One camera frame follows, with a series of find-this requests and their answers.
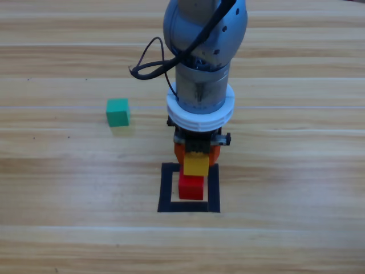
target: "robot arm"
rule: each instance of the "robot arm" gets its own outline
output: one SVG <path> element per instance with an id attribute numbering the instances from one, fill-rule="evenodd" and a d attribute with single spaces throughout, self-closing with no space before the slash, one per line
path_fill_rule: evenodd
<path id="1" fill-rule="evenodd" d="M 175 67 L 176 83 L 170 85 L 168 81 L 168 125 L 176 128 L 175 154 L 182 165 L 188 154 L 198 153 L 209 158 L 211 166 L 220 146 L 230 143 L 230 134 L 221 133 L 234 109 L 229 69 L 247 23 L 245 0 L 170 0 L 164 18 L 164 38 L 175 57 L 142 66 L 139 62 L 130 71 L 135 78 L 148 80 L 166 75 Z M 139 74 L 141 69 L 156 65 L 160 67 L 152 73 Z M 199 168 L 197 174 L 185 172 L 184 168 L 184 175 L 204 175 L 207 168 Z"/>
<path id="2" fill-rule="evenodd" d="M 226 66 L 240 47 L 248 22 L 245 0 L 237 0 L 209 38 L 183 63 L 215 71 Z M 220 0 L 171 0 L 164 18 L 165 43 L 175 55 L 186 50 L 218 9 Z"/>

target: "wood grain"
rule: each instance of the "wood grain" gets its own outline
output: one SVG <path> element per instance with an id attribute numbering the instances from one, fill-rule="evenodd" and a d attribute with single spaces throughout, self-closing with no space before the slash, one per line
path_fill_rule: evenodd
<path id="1" fill-rule="evenodd" d="M 0 0 L 0 273 L 364 274 L 365 4 L 247 2 L 222 212 L 177 214 L 167 83 L 128 72 L 168 2 Z"/>

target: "orange gripper part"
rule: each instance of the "orange gripper part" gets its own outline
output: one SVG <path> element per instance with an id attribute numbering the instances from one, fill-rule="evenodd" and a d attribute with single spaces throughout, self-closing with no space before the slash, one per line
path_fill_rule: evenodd
<path id="1" fill-rule="evenodd" d="M 213 166 L 221 153 L 220 146 L 211 146 L 209 153 L 209 166 Z M 184 164 L 185 145 L 175 143 L 175 155 L 179 164 Z"/>

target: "black tape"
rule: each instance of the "black tape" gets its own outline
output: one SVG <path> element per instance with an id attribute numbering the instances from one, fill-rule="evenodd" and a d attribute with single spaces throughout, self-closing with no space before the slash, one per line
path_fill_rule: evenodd
<path id="1" fill-rule="evenodd" d="M 180 171 L 180 165 L 163 163 L 158 212 L 214 212 L 220 213 L 218 164 L 209 168 L 207 202 L 171 202 L 172 174 Z"/>

